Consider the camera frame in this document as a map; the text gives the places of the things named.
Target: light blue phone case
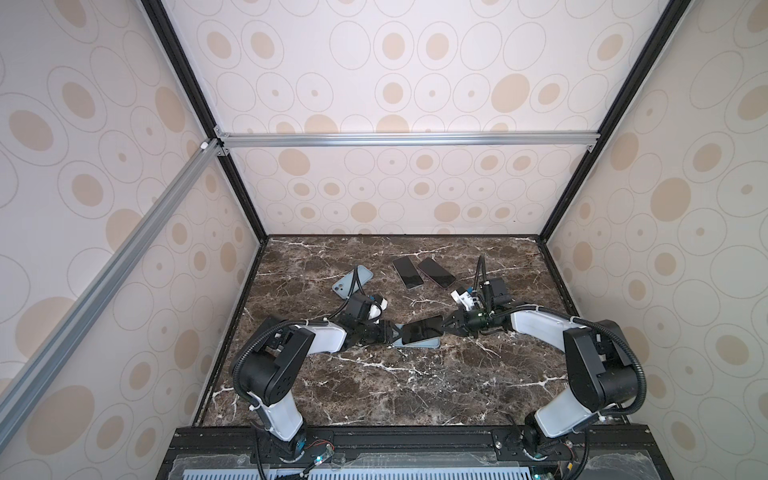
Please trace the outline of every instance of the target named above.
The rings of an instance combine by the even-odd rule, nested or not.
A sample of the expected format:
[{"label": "light blue phone case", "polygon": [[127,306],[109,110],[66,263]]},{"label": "light blue phone case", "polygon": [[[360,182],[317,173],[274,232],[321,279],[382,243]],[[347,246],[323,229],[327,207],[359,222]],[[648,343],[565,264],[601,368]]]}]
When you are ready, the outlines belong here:
[{"label": "light blue phone case", "polygon": [[[354,270],[347,273],[344,278],[333,284],[333,292],[340,296],[342,300],[346,300],[347,297],[349,297],[349,286],[352,284],[353,273],[355,273]],[[373,272],[365,268],[363,265],[358,265],[357,276],[360,278],[360,283],[365,285],[368,280],[373,278]],[[355,285],[355,289],[352,291],[352,293],[355,293],[358,289],[359,287]]]},{"label": "light blue phone case", "polygon": [[[404,323],[398,323],[397,328],[402,328]],[[438,349],[440,348],[440,337],[436,336],[433,339],[422,340],[421,342],[402,344],[402,339],[397,339],[392,344],[397,349]]]}]

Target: phone screen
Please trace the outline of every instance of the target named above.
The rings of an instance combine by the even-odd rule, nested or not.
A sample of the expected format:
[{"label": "phone screen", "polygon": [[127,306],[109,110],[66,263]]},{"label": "phone screen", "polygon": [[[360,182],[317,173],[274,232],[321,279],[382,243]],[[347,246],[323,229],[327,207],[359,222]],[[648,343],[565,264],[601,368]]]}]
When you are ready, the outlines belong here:
[{"label": "phone screen", "polygon": [[456,277],[451,275],[449,271],[439,266],[432,258],[422,260],[419,264],[419,270],[424,272],[426,276],[433,279],[435,283],[443,288],[448,288],[451,283],[456,281]]},{"label": "phone screen", "polygon": [[400,330],[403,345],[442,336],[442,315],[407,323]]},{"label": "phone screen", "polygon": [[414,286],[419,286],[424,283],[424,280],[422,280],[419,272],[416,271],[413,263],[411,263],[411,259],[408,257],[395,259],[392,262],[392,265],[395,266],[395,270],[397,270],[398,275],[400,275],[400,278],[407,289],[410,290]]}]

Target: brown marble surface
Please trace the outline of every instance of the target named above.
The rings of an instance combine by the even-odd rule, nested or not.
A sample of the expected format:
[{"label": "brown marble surface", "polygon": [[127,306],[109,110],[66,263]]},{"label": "brown marble surface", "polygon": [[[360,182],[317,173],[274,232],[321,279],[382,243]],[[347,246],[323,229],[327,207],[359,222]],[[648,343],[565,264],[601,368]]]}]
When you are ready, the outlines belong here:
[{"label": "brown marble surface", "polygon": [[[408,323],[456,306],[450,291],[471,286],[480,253],[488,275],[502,276],[520,300],[564,311],[558,291],[529,239],[493,237],[284,237],[270,240],[235,332],[224,371],[209,400],[203,426],[247,425],[257,415],[236,399],[229,374],[232,355],[262,320],[331,313],[341,299],[331,291],[353,265],[371,269],[366,293],[389,301],[384,318]],[[406,290],[392,260],[426,257],[458,281],[444,290],[427,277]],[[293,386],[309,425],[495,425],[547,404],[565,386],[563,355],[530,336],[497,333],[479,340],[445,335],[439,349],[352,348],[307,357]]]}]

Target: aluminum frame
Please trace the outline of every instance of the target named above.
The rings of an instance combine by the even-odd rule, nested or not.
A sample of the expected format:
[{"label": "aluminum frame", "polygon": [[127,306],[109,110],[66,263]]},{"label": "aluminum frame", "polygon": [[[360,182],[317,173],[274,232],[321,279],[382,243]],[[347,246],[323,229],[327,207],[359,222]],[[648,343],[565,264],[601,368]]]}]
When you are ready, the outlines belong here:
[{"label": "aluminum frame", "polygon": [[216,139],[209,139],[201,145],[201,150],[184,165],[131,235],[70,308],[58,329],[46,339],[43,347],[17,376],[0,402],[0,452],[11,441],[125,279],[165,228],[205,168],[220,152],[221,146]]},{"label": "aluminum frame", "polygon": [[388,147],[429,145],[594,145],[596,131],[513,131],[350,134],[221,133],[227,149],[248,147]]},{"label": "aluminum frame", "polygon": [[[177,80],[184,89],[184,93],[187,94],[187,100],[189,100],[197,120],[203,127],[204,134],[210,138],[220,137],[214,115],[205,101],[205,95],[200,88],[200,82],[197,81],[189,59],[184,54],[184,47],[174,31],[174,26],[171,24],[170,17],[163,6],[162,0],[136,0],[136,2],[144,7],[147,21],[154,28],[157,40],[165,50],[170,66],[176,73]],[[229,151],[226,148],[222,148],[218,156],[221,168],[224,170],[224,174],[232,186],[237,201],[240,202],[245,218],[256,233],[259,242],[263,242],[266,239],[264,225],[262,225],[259,214],[256,212],[253,201],[250,199],[245,188],[243,178],[237,172],[232,156],[229,155]]]}]

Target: wall panel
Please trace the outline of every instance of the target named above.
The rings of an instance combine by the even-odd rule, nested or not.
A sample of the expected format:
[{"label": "wall panel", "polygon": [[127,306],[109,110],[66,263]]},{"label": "wall panel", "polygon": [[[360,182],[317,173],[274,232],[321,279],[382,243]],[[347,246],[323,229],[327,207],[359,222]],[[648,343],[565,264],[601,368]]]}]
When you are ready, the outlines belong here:
[{"label": "wall panel", "polygon": [[134,2],[4,2],[0,391],[201,138]]},{"label": "wall panel", "polygon": [[267,233],[541,231],[584,145],[233,149]]},{"label": "wall panel", "polygon": [[0,455],[0,478],[151,480],[189,425],[257,241],[213,162]]},{"label": "wall panel", "polygon": [[687,16],[549,247],[648,374],[675,478],[768,468],[768,2]]},{"label": "wall panel", "polygon": [[165,2],[225,131],[588,130],[664,0]]}]

